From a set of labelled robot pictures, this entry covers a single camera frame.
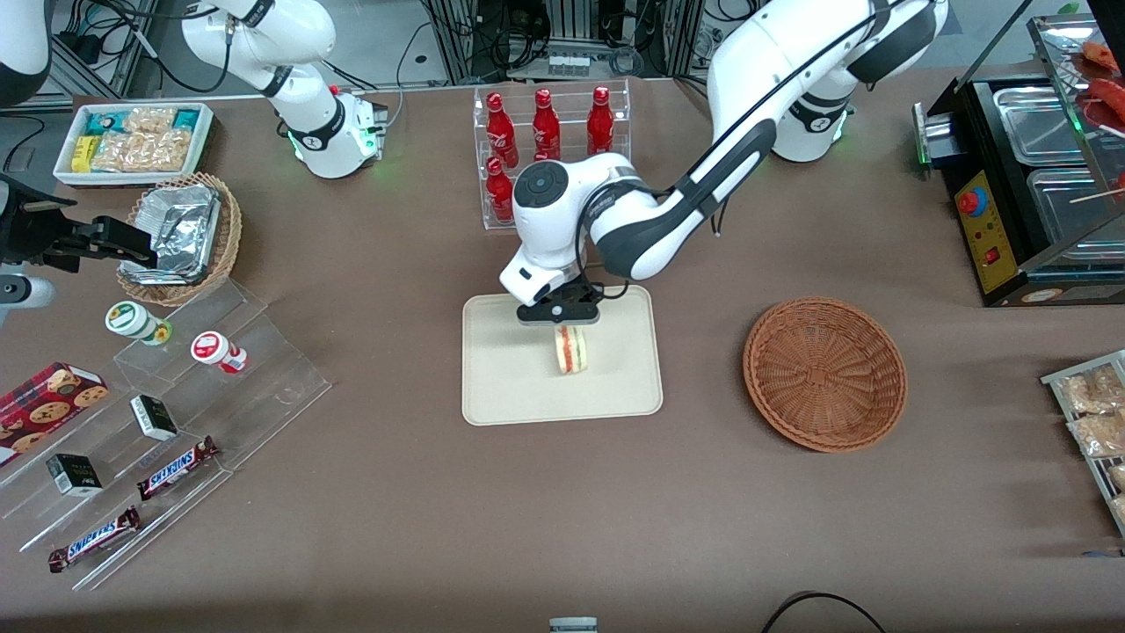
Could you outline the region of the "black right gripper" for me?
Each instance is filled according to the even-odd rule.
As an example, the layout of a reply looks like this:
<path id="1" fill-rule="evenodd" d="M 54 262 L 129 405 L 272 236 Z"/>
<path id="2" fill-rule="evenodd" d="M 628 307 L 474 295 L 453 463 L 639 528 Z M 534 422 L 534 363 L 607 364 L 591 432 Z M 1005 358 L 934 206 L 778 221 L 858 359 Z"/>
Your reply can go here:
<path id="1" fill-rule="evenodd" d="M 1 260 L 7 265 L 28 264 L 76 270 L 80 257 L 58 253 L 56 242 L 73 236 L 76 221 L 63 209 L 76 204 L 26 186 L 12 177 L 3 181 L 3 220 L 1 221 Z M 152 234 L 117 219 L 93 219 L 83 228 L 87 257 L 107 259 L 138 266 L 156 268 L 158 255 L 152 248 Z"/>

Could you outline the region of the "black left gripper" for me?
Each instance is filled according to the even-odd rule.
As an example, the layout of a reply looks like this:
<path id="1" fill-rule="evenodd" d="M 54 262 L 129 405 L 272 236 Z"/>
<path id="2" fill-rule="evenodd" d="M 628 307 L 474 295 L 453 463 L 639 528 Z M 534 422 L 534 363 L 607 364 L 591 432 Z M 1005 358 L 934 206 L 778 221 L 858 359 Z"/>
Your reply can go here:
<path id="1" fill-rule="evenodd" d="M 590 280 L 572 280 L 537 297 L 529 306 L 532 311 L 587 311 L 606 296 L 606 284 Z"/>

